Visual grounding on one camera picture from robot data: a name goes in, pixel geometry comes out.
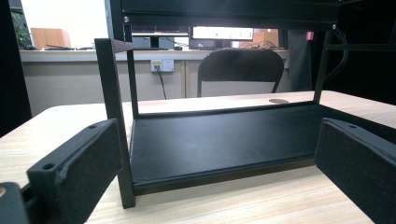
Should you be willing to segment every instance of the computer monitor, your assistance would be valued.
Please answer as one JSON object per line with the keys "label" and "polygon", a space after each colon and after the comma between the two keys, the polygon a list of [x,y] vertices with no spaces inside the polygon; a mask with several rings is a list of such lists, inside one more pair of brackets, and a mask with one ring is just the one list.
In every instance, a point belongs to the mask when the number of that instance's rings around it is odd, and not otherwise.
{"label": "computer monitor", "polygon": [[150,47],[159,48],[161,37],[188,37],[189,28],[183,26],[133,26],[132,37],[149,37]]}
{"label": "computer monitor", "polygon": [[193,26],[191,40],[213,41],[213,48],[230,47],[230,41],[253,41],[253,28]]}

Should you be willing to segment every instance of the black chair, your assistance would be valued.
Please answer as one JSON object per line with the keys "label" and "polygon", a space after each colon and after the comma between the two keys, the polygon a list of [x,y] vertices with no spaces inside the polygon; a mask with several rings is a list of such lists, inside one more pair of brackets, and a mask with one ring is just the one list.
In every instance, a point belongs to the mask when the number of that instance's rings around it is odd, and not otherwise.
{"label": "black chair", "polygon": [[283,69],[280,56],[269,49],[217,49],[199,66],[197,96],[202,96],[202,82],[210,81],[274,82],[276,92]]}

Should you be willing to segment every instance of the black shelf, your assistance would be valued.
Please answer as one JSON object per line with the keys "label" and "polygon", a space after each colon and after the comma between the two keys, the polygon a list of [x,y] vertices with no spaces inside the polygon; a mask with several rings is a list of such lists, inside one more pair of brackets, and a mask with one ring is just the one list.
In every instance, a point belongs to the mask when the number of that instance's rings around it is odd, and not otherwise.
{"label": "black shelf", "polygon": [[390,127],[313,103],[149,116],[134,121],[134,193],[313,165],[323,118],[354,123],[396,143]]}

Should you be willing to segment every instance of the desk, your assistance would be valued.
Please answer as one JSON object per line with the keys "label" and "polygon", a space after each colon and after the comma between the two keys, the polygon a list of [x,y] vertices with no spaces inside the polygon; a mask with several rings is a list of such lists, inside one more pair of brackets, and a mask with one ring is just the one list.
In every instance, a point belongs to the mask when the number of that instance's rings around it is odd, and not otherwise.
{"label": "desk", "polygon": [[[269,99],[310,100],[313,92],[260,94],[140,102],[141,113],[267,105]],[[396,106],[333,91],[324,91],[323,105],[396,128]],[[128,141],[132,108],[124,103]],[[50,108],[0,139],[0,182],[24,186],[26,170],[86,126],[106,119],[103,104]],[[91,223],[371,223],[314,166],[143,195],[136,208],[121,206],[117,178],[93,211]]]}

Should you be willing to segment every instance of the power socket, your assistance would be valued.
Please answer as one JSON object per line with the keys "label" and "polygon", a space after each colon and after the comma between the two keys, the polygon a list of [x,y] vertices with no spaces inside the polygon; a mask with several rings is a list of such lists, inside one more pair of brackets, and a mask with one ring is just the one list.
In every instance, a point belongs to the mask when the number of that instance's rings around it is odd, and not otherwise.
{"label": "power socket", "polygon": [[173,60],[163,60],[164,72],[173,72],[175,70],[175,62]]}
{"label": "power socket", "polygon": [[163,60],[151,60],[151,72],[157,72],[157,68],[155,66],[159,66],[159,70],[163,70]]}

